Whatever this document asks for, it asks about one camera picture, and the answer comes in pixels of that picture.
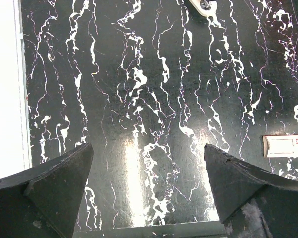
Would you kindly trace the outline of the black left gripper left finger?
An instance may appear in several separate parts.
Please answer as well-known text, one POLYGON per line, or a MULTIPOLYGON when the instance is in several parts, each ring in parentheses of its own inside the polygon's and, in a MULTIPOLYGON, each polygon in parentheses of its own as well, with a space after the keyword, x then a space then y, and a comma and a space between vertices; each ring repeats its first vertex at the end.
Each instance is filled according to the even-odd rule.
POLYGON ((72 237, 93 156, 86 143, 0 178, 0 238, 72 237))

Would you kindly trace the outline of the red white staple box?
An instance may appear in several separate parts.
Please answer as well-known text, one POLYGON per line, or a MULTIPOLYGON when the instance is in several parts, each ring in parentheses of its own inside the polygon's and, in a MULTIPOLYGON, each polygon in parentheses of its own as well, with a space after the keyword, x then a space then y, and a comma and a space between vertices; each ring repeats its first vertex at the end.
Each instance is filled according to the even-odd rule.
POLYGON ((265 158, 298 157, 298 135, 263 136, 263 154, 265 158))

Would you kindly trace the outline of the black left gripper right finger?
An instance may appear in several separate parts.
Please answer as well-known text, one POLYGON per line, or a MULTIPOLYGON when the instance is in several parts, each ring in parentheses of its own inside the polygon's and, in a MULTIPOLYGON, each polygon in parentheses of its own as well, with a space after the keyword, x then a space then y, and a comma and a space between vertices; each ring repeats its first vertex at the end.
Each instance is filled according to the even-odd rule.
POLYGON ((298 181, 204 147, 209 183, 229 238, 298 238, 298 181))

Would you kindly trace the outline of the white stapler base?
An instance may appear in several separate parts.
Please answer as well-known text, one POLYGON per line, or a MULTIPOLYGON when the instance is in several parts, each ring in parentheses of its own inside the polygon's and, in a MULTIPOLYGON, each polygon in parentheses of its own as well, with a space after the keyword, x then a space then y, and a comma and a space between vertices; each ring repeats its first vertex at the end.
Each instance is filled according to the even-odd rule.
POLYGON ((218 6, 216 0, 189 0, 189 2, 204 17, 215 15, 218 6))

